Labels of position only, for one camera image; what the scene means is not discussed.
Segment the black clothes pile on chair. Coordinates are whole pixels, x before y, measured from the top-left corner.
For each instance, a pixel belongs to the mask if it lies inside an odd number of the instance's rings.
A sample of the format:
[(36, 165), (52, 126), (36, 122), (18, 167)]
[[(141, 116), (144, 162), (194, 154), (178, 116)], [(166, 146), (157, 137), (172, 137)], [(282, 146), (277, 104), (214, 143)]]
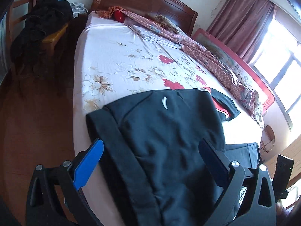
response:
[(73, 19), (67, 0), (36, 0), (24, 28), (12, 42), (10, 57), (15, 66), (35, 63), (44, 38)]

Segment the pink floral quilt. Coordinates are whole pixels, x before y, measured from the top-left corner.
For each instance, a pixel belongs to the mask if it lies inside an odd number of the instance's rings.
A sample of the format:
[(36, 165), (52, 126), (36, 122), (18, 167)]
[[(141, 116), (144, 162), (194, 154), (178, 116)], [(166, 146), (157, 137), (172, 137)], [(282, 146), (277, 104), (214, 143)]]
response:
[(229, 66), (222, 63), (204, 46), (191, 39), (185, 33), (177, 34), (166, 30), (161, 24), (159, 24), (158, 20), (153, 21), (151, 19), (147, 19), (141, 15), (135, 14), (134, 12), (127, 11), (120, 6), (113, 6), (108, 10), (95, 10), (95, 13), (101, 18), (109, 19), (116, 11), (121, 12), (123, 15), (129, 17), (152, 32), (155, 32), (172, 42), (178, 43), (181, 46), (182, 51), (196, 60), (206, 70), (210, 71), (210, 73), (214, 75), (226, 89), (228, 89), (231, 95), (249, 111), (250, 116), (257, 122), (260, 128), (264, 127), (262, 117), (263, 106), (259, 100), (258, 91), (248, 87), (247, 84), (245, 84)]

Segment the red pillow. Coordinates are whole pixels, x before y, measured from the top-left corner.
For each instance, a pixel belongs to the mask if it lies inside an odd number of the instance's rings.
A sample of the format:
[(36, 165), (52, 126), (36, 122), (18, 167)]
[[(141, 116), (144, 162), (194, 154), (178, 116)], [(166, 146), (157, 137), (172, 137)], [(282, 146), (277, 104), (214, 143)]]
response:
[(121, 22), (121, 23), (125, 22), (125, 15), (120, 10), (116, 10), (113, 13), (113, 17), (117, 22)]

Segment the black Anta sports pants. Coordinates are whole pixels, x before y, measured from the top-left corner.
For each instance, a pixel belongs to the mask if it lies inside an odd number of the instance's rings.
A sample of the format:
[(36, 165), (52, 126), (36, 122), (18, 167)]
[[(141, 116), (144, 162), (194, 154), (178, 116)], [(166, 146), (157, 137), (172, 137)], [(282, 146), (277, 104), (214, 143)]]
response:
[(199, 142), (246, 167), (259, 163), (256, 143), (225, 142), (222, 123), (239, 113), (208, 87), (141, 92), (88, 113), (88, 133), (104, 142), (100, 166), (125, 225), (202, 225), (221, 189)]

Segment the grey patterned cloth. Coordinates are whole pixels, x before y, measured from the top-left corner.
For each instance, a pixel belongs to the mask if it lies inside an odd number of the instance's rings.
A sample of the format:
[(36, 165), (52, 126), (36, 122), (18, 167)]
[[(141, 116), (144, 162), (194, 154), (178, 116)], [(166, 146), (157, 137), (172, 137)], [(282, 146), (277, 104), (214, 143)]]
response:
[(88, 10), (83, 3), (70, 2), (73, 18), (79, 17), (80, 14), (86, 14)]

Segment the small wooden chair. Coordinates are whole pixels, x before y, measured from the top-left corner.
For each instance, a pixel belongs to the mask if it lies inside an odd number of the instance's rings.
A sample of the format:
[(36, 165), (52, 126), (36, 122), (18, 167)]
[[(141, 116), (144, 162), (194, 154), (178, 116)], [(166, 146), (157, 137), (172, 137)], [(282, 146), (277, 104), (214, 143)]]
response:
[(260, 158), (264, 163), (266, 161), (266, 156), (272, 151), (275, 144), (275, 134), (270, 125), (265, 125), (262, 131), (262, 137), (260, 141)]

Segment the pink curtain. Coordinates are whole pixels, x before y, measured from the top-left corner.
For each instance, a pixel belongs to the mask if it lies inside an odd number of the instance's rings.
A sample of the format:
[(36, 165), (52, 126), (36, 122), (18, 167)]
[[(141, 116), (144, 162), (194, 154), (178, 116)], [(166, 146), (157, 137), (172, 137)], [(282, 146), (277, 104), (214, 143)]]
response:
[(250, 64), (276, 12), (270, 0), (228, 0), (207, 32)]

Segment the window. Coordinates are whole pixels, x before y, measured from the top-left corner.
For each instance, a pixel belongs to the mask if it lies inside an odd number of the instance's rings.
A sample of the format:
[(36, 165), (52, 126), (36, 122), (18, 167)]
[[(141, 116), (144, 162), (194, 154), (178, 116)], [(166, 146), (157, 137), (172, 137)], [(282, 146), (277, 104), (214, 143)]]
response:
[(288, 128), (300, 127), (300, 24), (278, 9), (251, 60), (275, 95)]

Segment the white floral bed sheet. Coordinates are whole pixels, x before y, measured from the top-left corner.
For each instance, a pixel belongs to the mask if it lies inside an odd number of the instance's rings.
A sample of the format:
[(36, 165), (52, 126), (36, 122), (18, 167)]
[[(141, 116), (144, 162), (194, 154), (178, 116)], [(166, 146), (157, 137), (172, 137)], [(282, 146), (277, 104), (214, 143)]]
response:
[[(180, 49), (143, 40), (127, 25), (88, 16), (74, 56), (74, 152), (91, 141), (85, 116), (122, 97), (157, 89), (210, 87), (230, 97), (240, 114), (222, 124), (226, 144), (257, 143), (262, 129), (249, 112), (201, 64)], [(104, 225), (125, 225), (97, 165), (84, 195)]]

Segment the dark wooden headboard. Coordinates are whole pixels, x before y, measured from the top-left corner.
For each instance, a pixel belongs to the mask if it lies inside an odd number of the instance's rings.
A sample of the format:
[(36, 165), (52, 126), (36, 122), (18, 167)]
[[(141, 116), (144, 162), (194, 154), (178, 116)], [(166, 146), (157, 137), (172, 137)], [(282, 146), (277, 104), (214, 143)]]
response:
[(189, 36), (198, 17), (196, 11), (180, 0), (93, 0), (91, 10), (106, 10), (112, 6), (121, 6), (152, 20), (163, 15)]

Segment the red bed guard rail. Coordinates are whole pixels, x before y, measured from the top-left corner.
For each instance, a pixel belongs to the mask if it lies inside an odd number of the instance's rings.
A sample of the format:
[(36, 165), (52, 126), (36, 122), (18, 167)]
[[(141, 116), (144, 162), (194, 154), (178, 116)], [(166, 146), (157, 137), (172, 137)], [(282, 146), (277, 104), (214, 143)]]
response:
[(263, 112), (266, 112), (274, 103), (275, 97), (267, 84), (229, 47), (203, 29), (197, 29), (192, 39), (203, 45), (217, 59), (226, 64), (247, 87), (258, 91)]

